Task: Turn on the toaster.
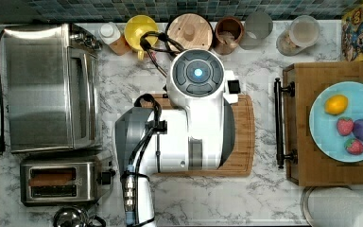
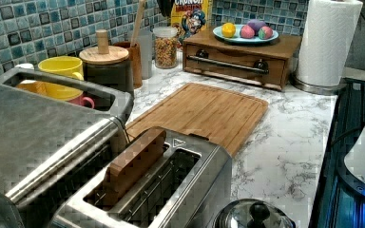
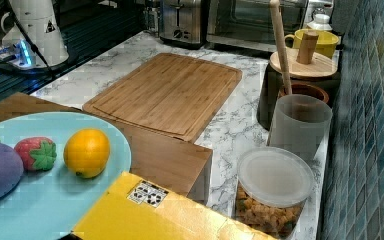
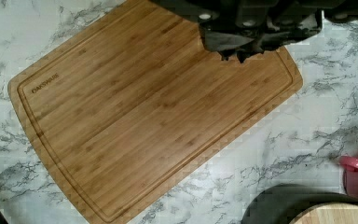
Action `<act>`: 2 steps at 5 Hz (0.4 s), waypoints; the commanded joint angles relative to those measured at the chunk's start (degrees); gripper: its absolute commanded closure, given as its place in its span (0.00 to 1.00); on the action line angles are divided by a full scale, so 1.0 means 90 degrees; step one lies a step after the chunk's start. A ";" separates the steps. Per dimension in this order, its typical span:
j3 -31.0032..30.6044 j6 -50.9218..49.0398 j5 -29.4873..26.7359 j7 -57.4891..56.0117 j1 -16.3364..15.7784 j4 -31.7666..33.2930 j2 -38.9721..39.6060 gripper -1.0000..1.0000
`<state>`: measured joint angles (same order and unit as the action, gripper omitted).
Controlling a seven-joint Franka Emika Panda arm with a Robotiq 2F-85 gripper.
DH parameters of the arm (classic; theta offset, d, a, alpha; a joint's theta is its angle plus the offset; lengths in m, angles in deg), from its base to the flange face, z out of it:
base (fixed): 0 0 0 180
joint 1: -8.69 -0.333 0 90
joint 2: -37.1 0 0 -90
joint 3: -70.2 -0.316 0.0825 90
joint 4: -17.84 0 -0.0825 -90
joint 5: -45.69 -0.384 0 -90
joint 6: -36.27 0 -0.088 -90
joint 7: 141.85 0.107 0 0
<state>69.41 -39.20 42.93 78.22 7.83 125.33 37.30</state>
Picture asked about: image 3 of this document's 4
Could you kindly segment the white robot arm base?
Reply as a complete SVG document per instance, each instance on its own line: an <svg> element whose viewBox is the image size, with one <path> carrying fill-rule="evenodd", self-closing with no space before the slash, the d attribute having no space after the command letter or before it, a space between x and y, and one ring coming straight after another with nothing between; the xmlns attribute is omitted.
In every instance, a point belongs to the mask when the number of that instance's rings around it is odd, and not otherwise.
<svg viewBox="0 0 384 240"><path fill-rule="evenodd" d="M52 0L9 0L11 12L1 19L4 46L15 48L11 65L22 69L53 67L69 58Z"/></svg>

